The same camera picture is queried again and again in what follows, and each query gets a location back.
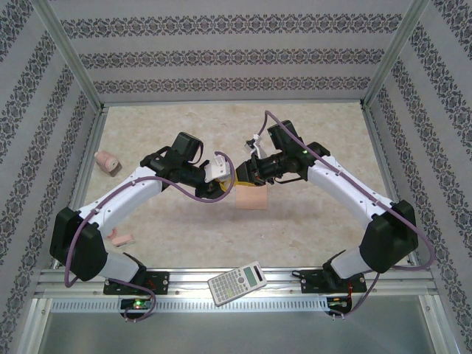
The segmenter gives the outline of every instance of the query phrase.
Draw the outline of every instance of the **calculator display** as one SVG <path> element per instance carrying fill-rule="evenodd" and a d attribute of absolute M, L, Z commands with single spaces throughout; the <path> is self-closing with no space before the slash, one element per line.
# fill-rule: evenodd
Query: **calculator display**
<path fill-rule="evenodd" d="M 244 274 L 246 275 L 246 278 L 248 278 L 248 282 L 249 282 L 250 286 L 256 286 L 257 285 L 256 278 L 254 278 L 252 270 L 249 267 L 244 268 Z"/>

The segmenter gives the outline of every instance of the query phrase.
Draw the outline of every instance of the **black mounting base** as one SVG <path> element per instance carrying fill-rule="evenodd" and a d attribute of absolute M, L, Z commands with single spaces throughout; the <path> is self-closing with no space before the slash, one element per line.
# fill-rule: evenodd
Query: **black mounting base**
<path fill-rule="evenodd" d="M 168 271 L 146 271 L 145 281 L 141 286 L 152 290 L 155 295 L 167 295 L 168 285 Z M 149 295 L 145 291 L 130 288 L 117 282 L 109 282 L 108 285 L 105 283 L 103 293 L 105 295 Z"/>
<path fill-rule="evenodd" d="M 363 274 L 353 275 L 339 283 L 336 288 L 331 288 L 323 277 L 322 269 L 305 269 L 303 271 L 292 271 L 292 275 L 300 279 L 302 294 L 337 294 L 347 293 L 351 284 L 353 293 L 365 293 L 367 286 Z"/>

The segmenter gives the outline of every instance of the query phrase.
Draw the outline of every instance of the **calculator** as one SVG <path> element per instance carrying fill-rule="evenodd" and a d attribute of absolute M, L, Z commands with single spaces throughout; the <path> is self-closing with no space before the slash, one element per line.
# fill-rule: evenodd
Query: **calculator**
<path fill-rule="evenodd" d="M 267 285 L 258 262 L 233 269 L 208 280 L 215 305 L 221 306 Z"/>

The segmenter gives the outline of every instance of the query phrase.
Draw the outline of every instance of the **patterned wallpaper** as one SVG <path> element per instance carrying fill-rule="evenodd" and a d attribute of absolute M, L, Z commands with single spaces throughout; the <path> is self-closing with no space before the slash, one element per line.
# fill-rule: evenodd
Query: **patterned wallpaper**
<path fill-rule="evenodd" d="M 0 11 L 0 353 L 15 353 L 94 111 L 32 5 Z"/>
<path fill-rule="evenodd" d="M 430 3 L 371 107 L 396 192 L 436 249 L 461 353 L 472 352 L 471 19 L 465 1 Z"/>
<path fill-rule="evenodd" d="M 112 103 L 361 98 L 410 0 L 51 4 Z"/>

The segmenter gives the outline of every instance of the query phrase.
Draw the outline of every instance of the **striped wall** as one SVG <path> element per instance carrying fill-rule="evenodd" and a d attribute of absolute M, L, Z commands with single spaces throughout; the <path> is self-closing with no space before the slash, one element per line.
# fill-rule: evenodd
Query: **striped wall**
<path fill-rule="evenodd" d="M 371 107 L 396 192 L 436 249 L 463 352 L 472 352 L 471 28 L 471 1 L 431 1 Z"/>
<path fill-rule="evenodd" d="M 95 114 L 32 5 L 0 11 L 0 353 L 14 353 Z"/>
<path fill-rule="evenodd" d="M 114 103 L 360 99 L 410 2 L 51 5 L 101 100 Z"/>

